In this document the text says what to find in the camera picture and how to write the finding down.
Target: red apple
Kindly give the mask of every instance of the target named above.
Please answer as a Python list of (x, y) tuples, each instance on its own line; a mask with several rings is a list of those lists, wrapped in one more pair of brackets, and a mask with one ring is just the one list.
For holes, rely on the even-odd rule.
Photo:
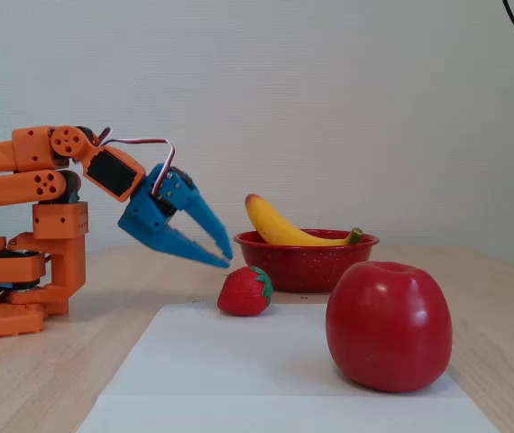
[(452, 352), (443, 292), (427, 272), (401, 263), (351, 266), (327, 303), (326, 336), (347, 378), (384, 392), (427, 387)]

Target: wooden table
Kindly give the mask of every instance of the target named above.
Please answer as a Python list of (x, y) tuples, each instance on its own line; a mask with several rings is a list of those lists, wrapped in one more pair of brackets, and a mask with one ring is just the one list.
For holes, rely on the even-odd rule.
[[(233, 269), (244, 264), (235, 256)], [(437, 279), (454, 322), (448, 372), (500, 431), (514, 432), (514, 268), (453, 247), (378, 245), (372, 259)], [(216, 299), (227, 272), (140, 246), (89, 257), (67, 318), (39, 335), (0, 339), (0, 431), (75, 431), (159, 308)], [(273, 301), (327, 295), (275, 293)]]

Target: white paper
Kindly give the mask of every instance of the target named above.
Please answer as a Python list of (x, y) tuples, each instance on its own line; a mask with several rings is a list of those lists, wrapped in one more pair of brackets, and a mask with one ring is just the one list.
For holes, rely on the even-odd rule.
[(80, 432), (497, 431), (446, 374), (413, 394), (357, 387), (327, 349), (325, 305), (255, 318), (211, 303), (164, 307)]

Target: robotic arm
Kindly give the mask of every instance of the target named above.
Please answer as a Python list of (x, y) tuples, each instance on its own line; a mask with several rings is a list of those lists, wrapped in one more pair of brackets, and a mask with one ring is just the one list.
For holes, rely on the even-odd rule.
[[(69, 297), (85, 283), (87, 203), (79, 201), (81, 178), (65, 170), (82, 164), (83, 177), (127, 207), (118, 225), (152, 250), (217, 266), (233, 258), (225, 228), (185, 172), (172, 167), (174, 148), (161, 139), (109, 139), (89, 128), (38, 126), (13, 131), (0, 142), (0, 206), (35, 203), (32, 232), (8, 243), (0, 236), (0, 336), (40, 332), (44, 318), (66, 314)], [(164, 143), (170, 154), (149, 173), (110, 143)], [(219, 257), (169, 226), (184, 210), (211, 235)], [(45, 263), (51, 282), (40, 287)]]
[[(174, 148), (162, 139), (106, 140), (86, 127), (40, 126), (15, 130), (13, 140), (0, 142), (0, 206), (39, 201), (71, 203), (78, 200), (80, 178), (67, 168), (69, 161), (83, 166), (83, 176), (120, 202), (130, 199), (119, 226), (155, 251), (227, 268), (233, 258), (223, 225), (183, 171), (171, 167)], [(109, 143), (166, 143), (170, 154), (149, 175), (129, 154)], [(184, 210), (211, 235), (224, 257), (207, 252), (169, 227)]]

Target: speckled red bowl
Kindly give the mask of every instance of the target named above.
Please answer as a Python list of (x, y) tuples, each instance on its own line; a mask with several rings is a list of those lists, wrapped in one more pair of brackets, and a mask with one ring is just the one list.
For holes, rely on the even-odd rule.
[[(327, 239), (343, 239), (342, 230), (303, 229)], [(352, 264), (369, 260), (372, 247), (379, 242), (363, 235), (357, 245), (286, 246), (267, 244), (256, 231), (237, 235), (234, 240), (248, 266), (257, 266), (270, 276), (273, 288), (296, 293), (327, 293)]]

